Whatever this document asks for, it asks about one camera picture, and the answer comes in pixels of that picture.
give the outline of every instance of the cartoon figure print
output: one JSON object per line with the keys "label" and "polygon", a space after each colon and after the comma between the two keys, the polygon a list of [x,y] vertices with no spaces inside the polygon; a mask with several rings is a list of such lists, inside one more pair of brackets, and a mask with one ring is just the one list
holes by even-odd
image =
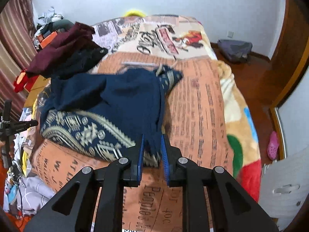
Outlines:
{"label": "cartoon figure print", "polygon": [[173,41],[179,43],[178,46],[176,46],[178,49],[189,51],[187,49],[188,46],[192,46],[194,48],[201,48],[203,47],[203,44],[199,41],[202,40],[202,34],[199,31],[188,31],[185,35],[181,37],[173,37]]}

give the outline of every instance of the maroon garment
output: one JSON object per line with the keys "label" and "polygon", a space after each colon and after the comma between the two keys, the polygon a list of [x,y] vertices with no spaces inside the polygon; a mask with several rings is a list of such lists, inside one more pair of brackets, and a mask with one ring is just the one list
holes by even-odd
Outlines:
{"label": "maroon garment", "polygon": [[92,41],[93,27],[83,23],[75,23],[68,31],[59,33],[43,50],[38,52],[30,63],[27,75],[50,74],[57,66],[64,63],[75,51],[80,49],[100,48]]}

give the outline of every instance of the red plush toy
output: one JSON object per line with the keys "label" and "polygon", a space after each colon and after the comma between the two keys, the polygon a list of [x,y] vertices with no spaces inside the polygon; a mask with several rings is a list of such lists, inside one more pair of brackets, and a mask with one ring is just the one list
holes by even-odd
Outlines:
{"label": "red plush toy", "polygon": [[35,81],[37,80],[39,75],[34,76],[32,78],[28,78],[27,74],[26,74],[26,69],[22,70],[20,72],[20,75],[16,77],[13,85],[14,85],[14,91],[16,93],[22,91],[24,88],[30,92],[32,86],[34,85]]}

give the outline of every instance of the pink slipper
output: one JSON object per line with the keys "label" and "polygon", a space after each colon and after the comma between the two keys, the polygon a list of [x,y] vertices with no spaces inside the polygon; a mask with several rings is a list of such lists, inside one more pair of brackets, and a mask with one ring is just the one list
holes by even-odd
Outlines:
{"label": "pink slipper", "polygon": [[267,148],[267,155],[271,160],[276,159],[278,147],[279,147],[279,142],[277,138],[277,133],[273,131],[270,135],[269,144]]}

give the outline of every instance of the triangular cutout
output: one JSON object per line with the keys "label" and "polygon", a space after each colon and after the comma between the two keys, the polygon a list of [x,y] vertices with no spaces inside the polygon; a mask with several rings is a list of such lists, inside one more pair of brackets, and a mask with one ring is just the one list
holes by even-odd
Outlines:
{"label": "triangular cutout", "polygon": [[52,206],[52,210],[58,213],[69,215],[73,207],[79,183],[75,183],[67,192],[65,192],[60,199]]}
{"label": "triangular cutout", "polygon": [[250,205],[248,204],[248,202],[246,202],[243,196],[233,187],[233,185],[231,183],[226,183],[225,186],[227,188],[234,213],[236,215],[240,215],[244,212],[250,211]]}

